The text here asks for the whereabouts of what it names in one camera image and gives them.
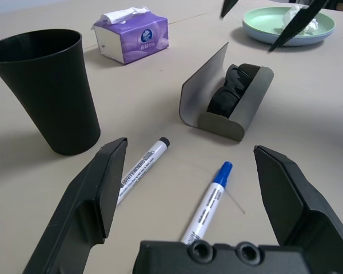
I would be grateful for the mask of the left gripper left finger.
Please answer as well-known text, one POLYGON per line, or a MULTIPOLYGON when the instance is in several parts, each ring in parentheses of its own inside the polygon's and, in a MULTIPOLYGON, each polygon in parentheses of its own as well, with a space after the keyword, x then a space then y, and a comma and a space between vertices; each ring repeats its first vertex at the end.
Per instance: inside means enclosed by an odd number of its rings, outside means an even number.
POLYGON ((127 139, 104 146, 70 182, 24 273, 83 273, 89 253, 110 233, 127 139))

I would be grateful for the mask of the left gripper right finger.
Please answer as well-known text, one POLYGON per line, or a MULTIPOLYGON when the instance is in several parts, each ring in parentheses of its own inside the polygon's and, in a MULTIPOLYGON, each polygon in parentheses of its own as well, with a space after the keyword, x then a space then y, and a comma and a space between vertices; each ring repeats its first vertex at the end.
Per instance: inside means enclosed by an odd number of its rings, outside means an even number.
POLYGON ((298 247, 312 273, 343 273, 343 224, 287 156, 255 146, 262 201, 281 246, 298 247))

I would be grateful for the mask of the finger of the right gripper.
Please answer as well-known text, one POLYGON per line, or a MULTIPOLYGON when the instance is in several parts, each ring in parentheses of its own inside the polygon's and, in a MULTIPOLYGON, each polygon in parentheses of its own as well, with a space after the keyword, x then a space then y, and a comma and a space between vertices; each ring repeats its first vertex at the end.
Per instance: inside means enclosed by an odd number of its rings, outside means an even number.
POLYGON ((227 13, 236 5, 236 3, 237 0, 224 0, 220 17, 224 18, 227 15, 227 13))
POLYGON ((268 52, 272 52, 276 48, 283 46, 286 42, 299 34, 320 12, 320 10, 325 7, 326 3, 327 0, 314 0, 307 8, 301 8, 284 28, 276 41, 271 45, 268 52))

